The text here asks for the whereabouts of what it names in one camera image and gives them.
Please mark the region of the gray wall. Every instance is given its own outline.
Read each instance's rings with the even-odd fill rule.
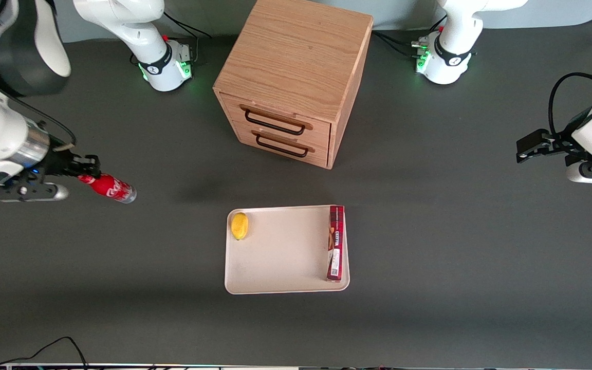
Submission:
[[[444,14],[435,0],[314,0],[374,16],[378,30],[426,28]],[[103,28],[79,17],[72,0],[55,0],[59,29],[65,42],[112,38]],[[254,0],[166,0],[166,11],[184,23],[213,34],[236,34],[243,27]],[[504,12],[483,12],[486,28],[568,26],[592,19],[592,0],[529,0],[524,7]],[[156,21],[160,31],[182,35],[165,17]]]

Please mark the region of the red bottle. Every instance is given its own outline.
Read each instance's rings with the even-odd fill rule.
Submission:
[[[120,203],[132,203],[136,199],[136,189],[132,185],[106,173],[103,173],[99,178],[89,175],[81,175],[77,178],[82,183],[90,185],[97,194],[113,198]]]

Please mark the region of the drawer handle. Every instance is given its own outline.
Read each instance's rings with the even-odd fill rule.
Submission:
[[[257,145],[267,147],[268,149],[271,149],[271,150],[277,150],[280,153],[293,155],[294,157],[297,157],[297,158],[305,158],[305,156],[307,155],[307,152],[310,150],[307,147],[297,147],[294,145],[290,145],[288,143],[283,143],[282,141],[277,141],[277,142],[284,144],[284,145],[293,146],[293,147],[297,147],[299,149],[305,150],[305,152],[303,152],[302,154],[296,153],[296,152],[291,152],[290,150],[282,149],[281,147],[273,146],[273,145],[267,144],[267,143],[262,143],[261,141],[259,141],[260,138],[263,138],[263,139],[268,139],[268,138],[265,138],[264,136],[260,135],[259,133],[254,133],[254,134],[255,134],[255,141],[257,142]]]
[[[298,124],[297,126],[300,126],[301,129],[299,129],[298,131],[294,131],[293,129],[288,129],[288,128],[284,128],[284,127],[280,127],[280,126],[275,126],[275,124],[270,124],[268,122],[264,122],[261,120],[256,120],[256,119],[251,119],[251,117],[249,117],[248,115],[251,113],[257,114],[255,112],[251,112],[249,109],[245,109],[246,111],[246,120],[248,122],[252,122],[254,124],[258,124],[260,126],[264,126],[264,127],[268,127],[268,128],[272,128],[274,130],[278,130],[278,131],[282,131],[283,133],[286,134],[290,134],[290,135],[301,135],[305,132],[305,124]]]

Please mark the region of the gray table surface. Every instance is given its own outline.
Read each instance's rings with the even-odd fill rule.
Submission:
[[[0,360],[71,335],[106,363],[592,368],[592,185],[515,161],[554,82],[592,73],[592,23],[486,30],[451,86],[373,39],[332,171],[237,141],[211,89],[232,43],[167,94],[120,42],[67,45],[65,91],[28,101],[139,196],[61,178],[66,201],[0,203]],[[590,103],[568,81],[559,124]],[[347,207],[350,287],[228,294],[228,212],[312,204]]]

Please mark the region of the wooden cabinet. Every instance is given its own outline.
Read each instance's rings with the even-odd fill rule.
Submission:
[[[239,141],[331,169],[372,24],[308,0],[257,0],[214,84]]]

